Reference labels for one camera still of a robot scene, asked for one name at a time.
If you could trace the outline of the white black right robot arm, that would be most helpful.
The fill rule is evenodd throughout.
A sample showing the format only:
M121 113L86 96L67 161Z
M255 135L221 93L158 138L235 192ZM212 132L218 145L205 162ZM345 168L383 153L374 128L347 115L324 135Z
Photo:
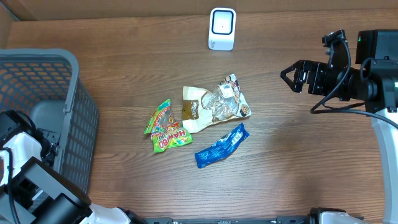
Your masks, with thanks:
M381 157L385 211L383 223L397 223L397 31L362 30L351 59L343 29L322 37L326 63L299 60L280 77L296 93L322 96L312 114L349 113L371 119Z

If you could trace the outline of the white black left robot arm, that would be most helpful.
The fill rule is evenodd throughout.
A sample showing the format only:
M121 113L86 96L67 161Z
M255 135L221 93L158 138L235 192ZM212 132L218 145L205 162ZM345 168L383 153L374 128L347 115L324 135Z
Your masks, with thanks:
M145 223L130 210L93 204L41 161L44 141L25 114L1 113L1 223Z

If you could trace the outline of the blue snack packet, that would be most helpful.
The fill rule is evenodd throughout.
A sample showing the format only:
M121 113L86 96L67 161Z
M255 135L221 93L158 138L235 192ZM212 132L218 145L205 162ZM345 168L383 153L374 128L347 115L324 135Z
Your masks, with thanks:
M213 145L195 153L197 167L202 169L210 164L226 159L237 150L239 145L249 135L243 123L237 125L230 133L223 136Z

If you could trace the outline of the beige dried mushroom bag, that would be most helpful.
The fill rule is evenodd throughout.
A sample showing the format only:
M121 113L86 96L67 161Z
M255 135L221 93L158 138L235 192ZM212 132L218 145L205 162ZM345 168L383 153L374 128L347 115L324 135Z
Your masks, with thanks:
M225 77L213 91L194 86L183 87L182 123L190 133L251 114L235 74Z

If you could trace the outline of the green Haribo gummy bag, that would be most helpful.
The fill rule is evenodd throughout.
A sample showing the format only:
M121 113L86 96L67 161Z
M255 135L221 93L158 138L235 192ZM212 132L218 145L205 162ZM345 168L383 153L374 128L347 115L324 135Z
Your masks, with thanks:
M155 109L147 122L144 134L150 135L155 153L193 142L192 135L174 118L170 99L165 100Z

